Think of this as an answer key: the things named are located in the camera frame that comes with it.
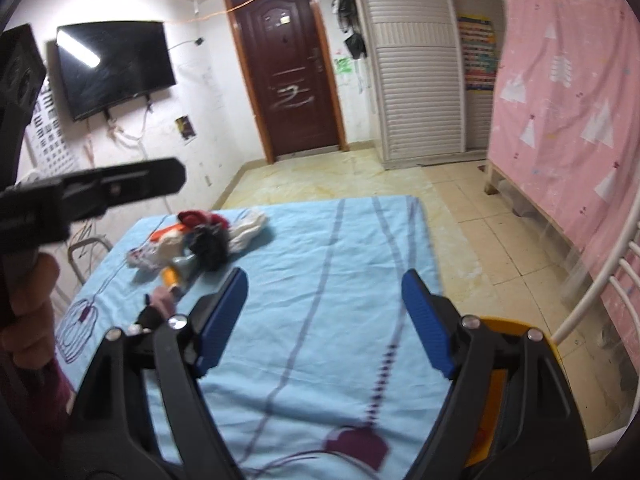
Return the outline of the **person's left hand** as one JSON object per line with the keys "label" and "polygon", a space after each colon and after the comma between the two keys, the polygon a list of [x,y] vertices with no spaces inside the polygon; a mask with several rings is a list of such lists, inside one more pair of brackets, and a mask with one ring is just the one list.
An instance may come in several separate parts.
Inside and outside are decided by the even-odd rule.
{"label": "person's left hand", "polygon": [[51,292],[59,275],[55,258],[40,252],[35,266],[11,294],[16,321],[1,331],[1,348],[22,370],[41,370],[54,357]]}

